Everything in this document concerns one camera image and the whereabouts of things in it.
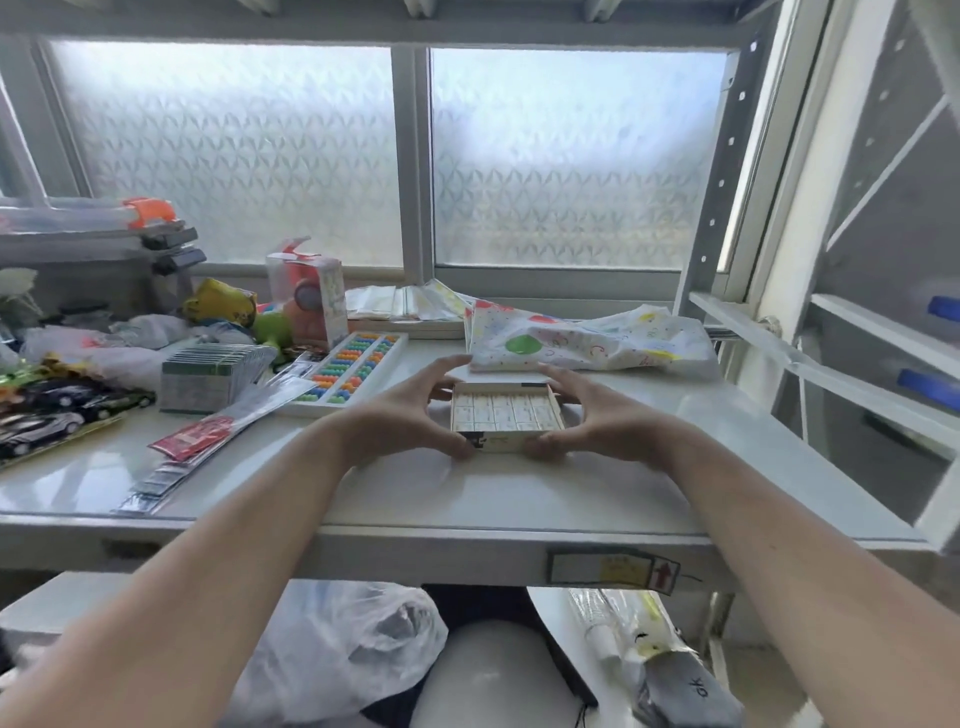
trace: blue object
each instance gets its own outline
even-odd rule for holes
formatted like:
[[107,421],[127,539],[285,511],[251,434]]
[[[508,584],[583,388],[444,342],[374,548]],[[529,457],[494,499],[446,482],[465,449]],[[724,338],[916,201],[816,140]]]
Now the blue object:
[[912,369],[900,370],[897,384],[960,412],[960,384]]
[[960,299],[951,296],[934,296],[926,312],[949,321],[960,321]]

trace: black toy car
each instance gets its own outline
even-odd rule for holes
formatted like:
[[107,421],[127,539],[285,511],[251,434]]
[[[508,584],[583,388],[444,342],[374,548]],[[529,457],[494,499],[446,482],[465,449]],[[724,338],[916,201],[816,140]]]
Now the black toy car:
[[149,407],[156,401],[156,395],[145,389],[110,389],[105,387],[99,395],[85,401],[74,411],[84,416],[87,422],[106,420],[134,407]]
[[0,459],[26,455],[72,435],[83,425],[84,418],[76,412],[9,415],[0,420]]
[[106,385],[88,378],[40,379],[19,387],[16,409],[21,412],[75,409],[102,396],[106,389]]
[[118,389],[90,378],[55,378],[24,384],[17,390],[18,412],[72,410],[86,422],[106,420],[134,407],[149,407],[156,395],[142,389]]

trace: white desk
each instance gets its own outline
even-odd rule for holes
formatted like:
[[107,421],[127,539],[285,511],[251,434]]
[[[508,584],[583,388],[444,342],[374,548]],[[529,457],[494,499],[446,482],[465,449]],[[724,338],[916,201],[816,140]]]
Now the white desk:
[[[392,381],[461,342],[413,341]],[[456,375],[516,380],[535,375]],[[784,491],[910,578],[933,562],[925,539],[727,382],[657,372],[594,375],[700,426]],[[448,414],[446,406],[436,415]],[[135,413],[116,427],[0,473],[0,568],[128,570],[239,486],[305,424],[274,415],[198,470],[156,516],[111,515],[159,455],[144,446],[183,418]],[[539,585],[556,548],[630,546],[682,565],[678,589],[733,591],[703,527],[668,479],[590,454],[565,465],[513,455],[452,464],[433,451],[350,473],[299,576]]]

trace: label sticker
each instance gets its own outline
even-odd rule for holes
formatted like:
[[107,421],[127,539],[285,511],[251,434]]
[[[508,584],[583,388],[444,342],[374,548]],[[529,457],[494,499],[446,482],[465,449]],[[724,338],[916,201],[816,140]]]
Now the label sticker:
[[679,575],[676,561],[637,551],[552,553],[547,583],[647,589],[670,595]]

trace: patterned window film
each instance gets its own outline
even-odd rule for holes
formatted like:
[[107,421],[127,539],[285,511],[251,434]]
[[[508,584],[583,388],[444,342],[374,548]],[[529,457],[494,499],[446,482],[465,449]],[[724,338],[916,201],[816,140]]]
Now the patterned window film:
[[438,264],[683,269],[726,59],[432,51]]
[[213,261],[309,234],[402,266],[389,49],[59,40],[53,61],[94,195],[171,200]]

